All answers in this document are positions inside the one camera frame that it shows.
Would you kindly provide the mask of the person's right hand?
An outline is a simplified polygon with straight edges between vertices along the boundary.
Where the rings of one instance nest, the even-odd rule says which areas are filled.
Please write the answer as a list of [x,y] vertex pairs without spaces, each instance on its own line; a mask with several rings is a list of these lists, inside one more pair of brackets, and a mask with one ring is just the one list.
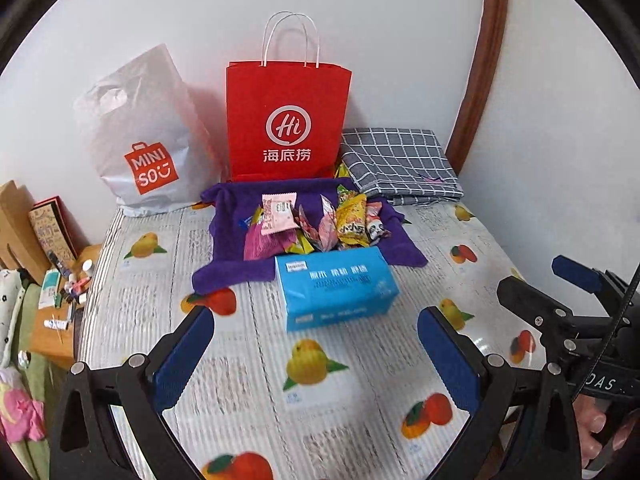
[[[596,399],[580,394],[573,403],[580,443],[580,460],[582,468],[586,468],[590,460],[595,460],[601,453],[603,445],[594,436],[600,434],[606,423],[605,412],[596,405]],[[617,429],[612,440],[614,452],[620,450],[628,440],[639,420],[639,412],[635,411],[627,417],[623,425]]]

